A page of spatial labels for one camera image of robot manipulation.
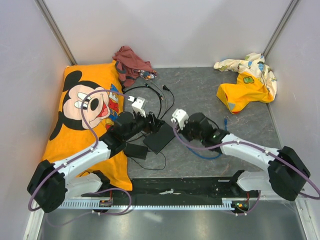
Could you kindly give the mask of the black power adapter brick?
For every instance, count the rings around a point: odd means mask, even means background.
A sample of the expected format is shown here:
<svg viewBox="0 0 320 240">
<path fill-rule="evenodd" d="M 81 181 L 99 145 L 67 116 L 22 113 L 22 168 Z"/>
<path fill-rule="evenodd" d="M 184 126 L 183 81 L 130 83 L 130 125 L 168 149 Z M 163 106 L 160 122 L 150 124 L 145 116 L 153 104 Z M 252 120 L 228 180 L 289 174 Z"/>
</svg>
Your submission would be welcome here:
<svg viewBox="0 0 320 240">
<path fill-rule="evenodd" d="M 127 157 L 145 160 L 148 154 L 148 147 L 128 143 L 123 152 Z"/>
</svg>

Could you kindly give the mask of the black network switch box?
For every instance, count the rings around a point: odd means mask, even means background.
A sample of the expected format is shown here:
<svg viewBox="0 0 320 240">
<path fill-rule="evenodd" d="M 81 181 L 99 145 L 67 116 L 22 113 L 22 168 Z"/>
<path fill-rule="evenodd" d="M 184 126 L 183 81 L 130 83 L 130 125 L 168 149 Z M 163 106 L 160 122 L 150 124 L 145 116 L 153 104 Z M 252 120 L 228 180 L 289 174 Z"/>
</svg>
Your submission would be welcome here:
<svg viewBox="0 0 320 240">
<path fill-rule="evenodd" d="M 168 143 L 175 138 L 173 128 L 164 123 L 157 133 L 147 136 L 142 142 L 155 154 L 158 154 Z"/>
</svg>

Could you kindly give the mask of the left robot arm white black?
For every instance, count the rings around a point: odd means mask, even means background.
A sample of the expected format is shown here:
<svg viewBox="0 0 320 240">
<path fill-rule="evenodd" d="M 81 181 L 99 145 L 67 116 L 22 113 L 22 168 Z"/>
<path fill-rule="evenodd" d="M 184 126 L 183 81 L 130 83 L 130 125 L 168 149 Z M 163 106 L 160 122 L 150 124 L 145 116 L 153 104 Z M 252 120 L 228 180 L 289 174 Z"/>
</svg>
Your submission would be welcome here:
<svg viewBox="0 0 320 240">
<path fill-rule="evenodd" d="M 27 186 L 31 195 L 28 209 L 33 212 L 32 203 L 45 213 L 57 209 L 71 192 L 67 185 L 76 176 L 91 166 L 108 160 L 125 149 L 127 141 L 141 131 L 157 133 L 164 120 L 153 113 L 142 116 L 139 113 L 122 112 L 113 126 L 101 137 L 96 137 L 94 144 L 65 159 L 50 163 L 40 162 Z"/>
</svg>

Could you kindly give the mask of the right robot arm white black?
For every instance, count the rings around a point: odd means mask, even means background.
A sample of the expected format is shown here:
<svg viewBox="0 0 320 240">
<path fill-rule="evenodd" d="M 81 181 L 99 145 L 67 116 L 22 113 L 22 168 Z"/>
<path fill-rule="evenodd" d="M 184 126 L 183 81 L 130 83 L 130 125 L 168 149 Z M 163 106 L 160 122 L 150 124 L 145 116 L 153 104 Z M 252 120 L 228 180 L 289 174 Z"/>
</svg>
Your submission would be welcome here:
<svg viewBox="0 0 320 240">
<path fill-rule="evenodd" d="M 271 191 L 287 201 L 295 201 L 311 176 L 291 147 L 277 149 L 246 141 L 213 127 L 201 112 L 188 115 L 183 109 L 176 109 L 171 122 L 174 134 L 186 147 L 232 156 L 259 168 L 259 171 L 241 170 L 236 174 L 229 184 L 229 191 L 235 197 L 249 191 Z"/>
</svg>

